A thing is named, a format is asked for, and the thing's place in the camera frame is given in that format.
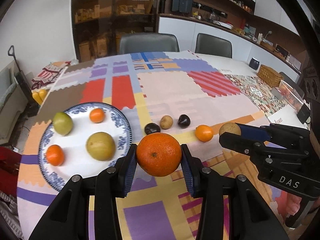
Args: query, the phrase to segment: black chair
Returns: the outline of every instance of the black chair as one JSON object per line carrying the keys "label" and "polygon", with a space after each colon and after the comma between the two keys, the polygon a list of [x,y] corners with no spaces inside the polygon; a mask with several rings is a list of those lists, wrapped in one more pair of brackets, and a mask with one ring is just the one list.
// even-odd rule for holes
{"label": "black chair", "polygon": [[153,51],[179,52],[176,36],[162,33],[134,33],[121,37],[119,54]]}
{"label": "black chair", "polygon": [[296,82],[294,82],[290,77],[288,77],[286,74],[283,72],[280,72],[280,74],[283,76],[283,81],[288,83],[292,88],[294,88],[298,94],[301,96],[301,98],[304,97],[304,92],[303,90],[298,86]]}
{"label": "black chair", "polygon": [[222,38],[199,33],[196,53],[232,58],[232,44]]}

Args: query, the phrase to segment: black container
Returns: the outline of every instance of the black container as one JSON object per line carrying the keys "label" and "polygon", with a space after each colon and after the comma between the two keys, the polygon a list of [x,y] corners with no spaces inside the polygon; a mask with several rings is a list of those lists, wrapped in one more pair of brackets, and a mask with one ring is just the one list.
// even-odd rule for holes
{"label": "black container", "polygon": [[159,2],[159,13],[164,13],[165,0],[160,0]]}
{"label": "black container", "polygon": [[256,60],[255,58],[252,58],[250,60],[250,63],[249,63],[250,68],[257,70],[259,68],[259,65],[260,65],[260,62],[258,60]]}

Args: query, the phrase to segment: tablecloth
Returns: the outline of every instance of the tablecloth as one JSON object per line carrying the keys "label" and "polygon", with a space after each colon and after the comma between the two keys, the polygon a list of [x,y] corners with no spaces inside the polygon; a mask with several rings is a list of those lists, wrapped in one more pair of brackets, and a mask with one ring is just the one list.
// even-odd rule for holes
{"label": "tablecloth", "polygon": [[[187,143],[193,156],[219,174],[246,175],[265,201],[281,219],[276,199],[284,199],[280,190],[257,179],[257,170],[245,155],[222,149],[218,131],[225,122],[268,125],[265,113],[255,106],[229,79],[189,51],[133,53],[100,58],[68,67],[58,78],[36,117],[23,152],[18,179],[18,211],[26,239],[57,195],[41,175],[37,153],[41,136],[54,114],[84,102],[105,102],[127,117],[138,143],[144,126],[158,123],[170,115],[174,125],[166,133],[180,144]],[[180,129],[181,114],[191,125]],[[210,125],[214,137],[203,143],[194,135],[200,124]],[[177,170],[162,178],[138,170],[131,192],[117,199],[121,232],[125,240],[194,239],[197,233],[202,199],[187,192],[183,174]],[[89,205],[89,238],[94,239],[93,201]],[[229,234],[228,199],[225,199],[224,239]]]}

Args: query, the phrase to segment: pear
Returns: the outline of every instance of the pear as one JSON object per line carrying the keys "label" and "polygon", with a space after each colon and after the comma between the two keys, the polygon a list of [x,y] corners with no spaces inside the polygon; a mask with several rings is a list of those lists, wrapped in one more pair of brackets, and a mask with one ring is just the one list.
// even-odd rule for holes
{"label": "pear", "polygon": [[64,112],[56,113],[52,123],[54,130],[60,135],[67,135],[73,128],[73,121],[71,117]]}

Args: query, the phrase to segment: plate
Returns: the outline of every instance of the plate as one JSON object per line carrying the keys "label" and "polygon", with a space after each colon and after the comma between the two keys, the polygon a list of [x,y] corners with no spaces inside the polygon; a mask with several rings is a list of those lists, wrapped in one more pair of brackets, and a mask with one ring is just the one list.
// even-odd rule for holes
{"label": "plate", "polygon": [[[105,120],[93,123],[89,113],[94,108],[101,108]],[[62,136],[54,131],[51,123],[42,135],[38,161],[45,180],[51,187],[60,191],[67,181],[75,174],[83,178],[98,175],[107,167],[114,166],[117,159],[127,155],[132,142],[129,122],[124,114],[112,105],[91,102],[73,106],[64,111],[73,120],[73,129],[68,135]],[[96,132],[110,134],[116,143],[116,152],[110,161],[97,161],[86,150],[85,144],[90,135]],[[59,145],[65,154],[65,161],[61,166],[52,166],[47,162],[45,153],[50,145]]]}

